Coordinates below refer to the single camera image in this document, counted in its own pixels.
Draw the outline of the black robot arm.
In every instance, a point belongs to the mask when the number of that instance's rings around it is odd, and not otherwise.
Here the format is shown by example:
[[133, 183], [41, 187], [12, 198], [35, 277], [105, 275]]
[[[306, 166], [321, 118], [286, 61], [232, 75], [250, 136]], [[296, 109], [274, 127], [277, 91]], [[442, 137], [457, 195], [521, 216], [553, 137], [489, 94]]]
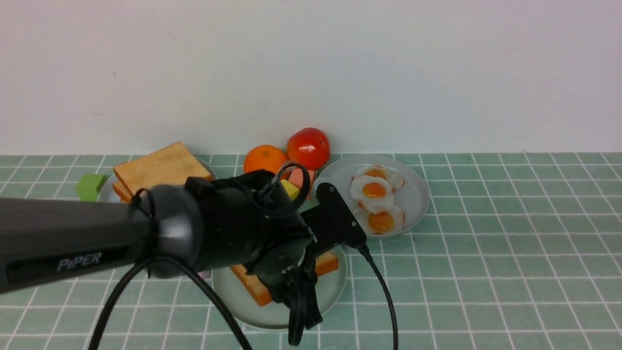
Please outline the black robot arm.
[[199, 272], [241, 264], [289, 308], [289, 344], [322, 322], [314, 238], [279, 177], [265, 170], [140, 189], [128, 204], [3, 198], [1, 292], [130, 265], [103, 306], [89, 349], [97, 350], [129, 282], [187, 275], [219, 310], [243, 349], [250, 343]]

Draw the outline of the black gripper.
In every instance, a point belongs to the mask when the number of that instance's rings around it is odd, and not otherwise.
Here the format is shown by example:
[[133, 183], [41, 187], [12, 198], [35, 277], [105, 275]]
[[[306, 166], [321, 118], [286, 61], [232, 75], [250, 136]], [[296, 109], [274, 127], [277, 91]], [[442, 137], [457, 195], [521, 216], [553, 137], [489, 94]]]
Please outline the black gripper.
[[300, 344], [304, 328], [311, 330], [324, 321], [317, 300], [317, 258], [307, 253], [313, 240], [301, 233], [279, 237], [244, 264], [246, 273], [266, 286], [272, 302], [289, 303], [288, 343], [293, 347]]

